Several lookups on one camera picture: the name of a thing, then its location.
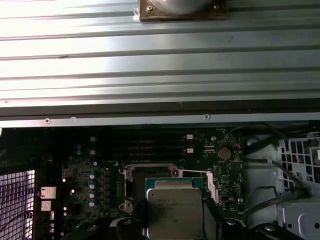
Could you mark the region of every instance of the metal panel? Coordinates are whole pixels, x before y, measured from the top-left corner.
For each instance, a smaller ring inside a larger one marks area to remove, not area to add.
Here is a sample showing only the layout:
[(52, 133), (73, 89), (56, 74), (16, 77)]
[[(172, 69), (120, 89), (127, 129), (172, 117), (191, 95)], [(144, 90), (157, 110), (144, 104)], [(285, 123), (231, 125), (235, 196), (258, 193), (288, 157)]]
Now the metal panel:
[(0, 108), (318, 98), (318, 0), (140, 23), (136, 0), (0, 2)]
[(169, 116), (116, 116), (116, 117), (76, 117), (42, 116), (14, 118), (1, 117), (1, 128), (35, 128), (35, 127), (83, 127), (83, 126), (126, 126), (159, 124), (229, 124), (260, 122), (308, 122), (319, 121), (320, 112), (308, 113), (252, 113), (252, 114), (205, 114), (205, 115), (169, 115)]

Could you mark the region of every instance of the screw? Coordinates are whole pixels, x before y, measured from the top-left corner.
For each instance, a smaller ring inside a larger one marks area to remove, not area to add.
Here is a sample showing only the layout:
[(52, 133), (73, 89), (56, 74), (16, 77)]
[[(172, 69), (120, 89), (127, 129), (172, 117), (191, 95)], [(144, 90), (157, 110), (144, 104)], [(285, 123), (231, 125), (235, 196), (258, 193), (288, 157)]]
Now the screw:
[(179, 171), (177, 169), (172, 170), (172, 176), (173, 177), (179, 176)]
[(264, 229), (269, 232), (274, 232), (276, 230), (274, 226), (269, 226), (269, 225), (265, 226)]
[(147, 12), (151, 12), (153, 9), (154, 9), (154, 8), (153, 8), (152, 6), (147, 6), (147, 7), (146, 7), (146, 11), (147, 11)]
[(226, 223), (230, 226), (234, 226), (237, 224), (237, 222), (235, 220), (227, 220)]

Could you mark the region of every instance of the cable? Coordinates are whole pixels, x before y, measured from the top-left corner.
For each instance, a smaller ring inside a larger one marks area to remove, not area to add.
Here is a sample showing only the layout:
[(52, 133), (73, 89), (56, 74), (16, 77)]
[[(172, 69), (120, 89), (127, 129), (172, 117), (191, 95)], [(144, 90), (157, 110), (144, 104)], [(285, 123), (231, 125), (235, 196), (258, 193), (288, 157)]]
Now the cable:
[(298, 138), (298, 137), (303, 137), (305, 136), (307, 133), (305, 132), (289, 132), (286, 133), (286, 135), (272, 135), (267, 137), (266, 139), (263, 139), (255, 144), (252, 144), (251, 146), (246, 147), (243, 150), (243, 155), (249, 155), (252, 153), (255, 153), (261, 149), (264, 149), (265, 147), (269, 146), (270, 144), (273, 144), (275, 142), (278, 142), (282, 139), (288, 139), (288, 138)]
[(303, 194), (304, 194), (304, 192), (302, 190), (296, 190), (293, 193), (283, 194), (281, 196), (272, 198), (272, 199), (270, 199), (268, 201), (261, 202), (261, 203), (255, 205), (254, 207), (250, 208), (247, 212), (245, 212), (242, 215), (242, 220), (247, 225), (247, 220), (248, 220), (248, 217), (250, 215), (252, 215), (252, 214), (254, 214), (254, 213), (256, 213), (256, 212), (258, 212), (258, 211), (260, 211), (262, 209), (270, 207), (272, 205), (281, 204), (281, 203), (284, 203), (284, 202), (287, 202), (287, 201), (295, 200), (295, 199), (301, 197)]
[(279, 197), (278, 193), (277, 193), (277, 189), (275, 186), (259, 186), (259, 187), (256, 187), (255, 189), (253, 189), (252, 191), (249, 192), (249, 194), (246, 196), (245, 198), (245, 203), (244, 203), (244, 208), (248, 208), (247, 204), (248, 204), (248, 200), (250, 199), (250, 197), (252, 196), (252, 194), (254, 194), (256, 191), (258, 190), (268, 190), (268, 189), (273, 189), (273, 192), (274, 192), (274, 195), (276, 197)]
[(16, 219), (18, 219), (18, 218), (21, 218), (21, 217), (24, 216), (24, 215), (31, 214), (31, 213), (33, 213), (33, 212), (34, 212), (34, 211), (32, 211), (32, 210), (28, 210), (28, 211), (22, 212), (22, 213), (20, 213), (19, 215), (15, 216), (14, 218), (12, 218), (10, 221), (8, 221), (5, 225), (3, 225), (3, 226), (0, 228), (0, 233), (2, 233), (2, 231), (5, 230), (6, 227), (7, 227), (10, 223), (12, 223), (14, 220), (16, 220)]
[[(243, 159), (244, 161), (246, 162), (249, 162), (249, 163), (258, 163), (258, 164), (268, 164), (269, 163), (269, 160), (268, 159), (251, 159), (251, 158), (244, 158)], [(288, 169), (286, 169), (284, 166), (282, 166), (281, 164), (279, 164), (278, 162), (276, 161), (271, 161), (271, 163), (275, 166), (277, 166), (278, 168), (280, 168), (285, 175), (288, 176), (288, 178), (290, 180), (292, 180), (295, 184), (295, 187), (297, 188), (304, 188), (306, 187), (305, 184), (299, 179), (297, 178), (296, 176), (294, 176), (291, 172), (288, 171)]]
[(279, 136), (283, 137), (284, 139), (289, 139), (288, 136), (284, 135), (281, 131), (277, 130), (276, 128), (274, 128), (273, 126), (269, 125), (268, 123), (263, 122), (262, 124), (265, 125), (271, 131), (273, 131), (276, 134), (278, 134)]

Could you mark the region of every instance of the mesh grille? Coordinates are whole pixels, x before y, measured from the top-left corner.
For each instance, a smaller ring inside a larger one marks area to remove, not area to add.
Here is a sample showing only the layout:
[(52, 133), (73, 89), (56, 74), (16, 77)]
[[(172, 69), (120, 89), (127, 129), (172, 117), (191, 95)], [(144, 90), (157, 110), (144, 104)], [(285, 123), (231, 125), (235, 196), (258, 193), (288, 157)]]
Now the mesh grille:
[(35, 171), (0, 175), (0, 240), (32, 239)]
[[(319, 143), (319, 138), (316, 137), (292, 138), (280, 143), (282, 166), (303, 182), (314, 184), (313, 186), (318, 189), (320, 188)], [(294, 183), (285, 174), (284, 178), (284, 190), (289, 191)]]

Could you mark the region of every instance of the circuit board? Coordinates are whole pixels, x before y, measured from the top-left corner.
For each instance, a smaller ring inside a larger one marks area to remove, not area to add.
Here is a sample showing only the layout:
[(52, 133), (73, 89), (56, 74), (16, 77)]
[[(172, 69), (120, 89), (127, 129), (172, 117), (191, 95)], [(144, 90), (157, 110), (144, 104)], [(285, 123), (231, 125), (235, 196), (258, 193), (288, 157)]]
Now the circuit board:
[(239, 142), (240, 136), (227, 128), (113, 129), (74, 138), (62, 166), (61, 184), (70, 195), (63, 203), (65, 221), (69, 226), (129, 216), (135, 202), (145, 197), (145, 179), (176, 177), (173, 166), (188, 170), (183, 177), (205, 179), (205, 173), (194, 171), (212, 171), (222, 214), (241, 219), (245, 209)]

